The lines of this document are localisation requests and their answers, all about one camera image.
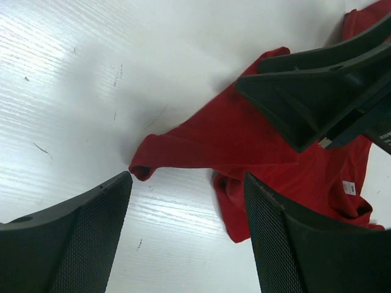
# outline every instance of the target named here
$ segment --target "white table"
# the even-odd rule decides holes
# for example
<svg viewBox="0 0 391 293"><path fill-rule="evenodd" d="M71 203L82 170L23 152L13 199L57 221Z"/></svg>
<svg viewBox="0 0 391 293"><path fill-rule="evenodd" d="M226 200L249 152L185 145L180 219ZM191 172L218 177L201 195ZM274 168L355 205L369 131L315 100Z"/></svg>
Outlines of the white table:
<svg viewBox="0 0 391 293"><path fill-rule="evenodd" d="M120 173L143 137L185 121L261 53L324 46L370 2L2 0L0 222ZM390 163L374 147L364 188L385 225ZM228 238L210 178L167 168L134 182L107 292L259 292L250 241Z"/></svg>

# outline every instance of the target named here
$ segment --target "black plastic part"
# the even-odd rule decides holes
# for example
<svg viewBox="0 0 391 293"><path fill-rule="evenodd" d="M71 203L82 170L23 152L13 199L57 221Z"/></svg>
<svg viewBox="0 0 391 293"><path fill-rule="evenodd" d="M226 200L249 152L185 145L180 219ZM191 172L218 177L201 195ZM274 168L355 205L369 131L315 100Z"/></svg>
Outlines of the black plastic part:
<svg viewBox="0 0 391 293"><path fill-rule="evenodd" d="M390 34L387 16L330 48L262 60L263 74L239 78L235 88L296 151L319 139L325 148L346 145L390 119Z"/></svg>
<svg viewBox="0 0 391 293"><path fill-rule="evenodd" d="M325 217L251 174L244 199L262 293L391 292L390 230Z"/></svg>
<svg viewBox="0 0 391 293"><path fill-rule="evenodd" d="M0 292L104 293L131 186L123 172L63 203L0 224Z"/></svg>

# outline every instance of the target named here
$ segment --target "red garment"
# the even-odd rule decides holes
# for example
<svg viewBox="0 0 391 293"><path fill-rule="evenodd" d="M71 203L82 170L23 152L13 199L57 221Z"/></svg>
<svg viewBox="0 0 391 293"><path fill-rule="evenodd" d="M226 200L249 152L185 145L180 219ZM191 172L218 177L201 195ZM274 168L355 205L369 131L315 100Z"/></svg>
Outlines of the red garment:
<svg viewBox="0 0 391 293"><path fill-rule="evenodd" d="M390 1L386 2L391 10ZM347 15L343 35L352 37L370 27L385 12L370 6L370 15ZM264 53L243 75L256 74L260 59L289 54L287 48ZM222 218L234 242L250 237L244 208L243 179L251 172L277 192L319 212L354 225L370 225L371 206L360 196L371 142L358 137L348 146L324 150L317 144L297 154L256 108L227 87L179 127L145 138L130 172L147 180L159 167L213 168ZM343 181L355 184L346 194Z"/></svg>

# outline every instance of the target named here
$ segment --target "red cloth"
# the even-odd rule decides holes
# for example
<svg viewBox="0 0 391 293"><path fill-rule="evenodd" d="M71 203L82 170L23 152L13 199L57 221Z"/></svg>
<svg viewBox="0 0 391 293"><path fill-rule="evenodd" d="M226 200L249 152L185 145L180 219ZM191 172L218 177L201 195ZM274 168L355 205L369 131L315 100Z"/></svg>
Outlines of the red cloth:
<svg viewBox="0 0 391 293"><path fill-rule="evenodd" d="M391 10L390 1L381 2ZM368 13L353 10L346 16L344 38L358 34L386 14L381 5L368 9ZM256 74L262 58L289 53L287 48L266 52L243 75ZM234 242L250 237L243 197L246 172L320 214L384 229L369 224L372 208L360 196L370 146L369 140L358 137L345 147L324 150L314 144L297 154L230 85L179 127L160 136L147 136L133 158L130 172L144 181L159 167L216 170L214 188ZM345 193L343 181L355 184L356 195Z"/></svg>

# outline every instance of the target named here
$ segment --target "clothing tag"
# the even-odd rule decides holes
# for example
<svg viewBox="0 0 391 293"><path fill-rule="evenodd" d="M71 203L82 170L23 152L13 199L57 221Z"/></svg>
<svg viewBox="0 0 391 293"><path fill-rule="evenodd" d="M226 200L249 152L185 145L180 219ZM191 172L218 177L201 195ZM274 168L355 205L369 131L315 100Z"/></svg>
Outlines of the clothing tag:
<svg viewBox="0 0 391 293"><path fill-rule="evenodd" d="M342 181L342 184L346 194L356 195L356 185L353 182Z"/></svg>

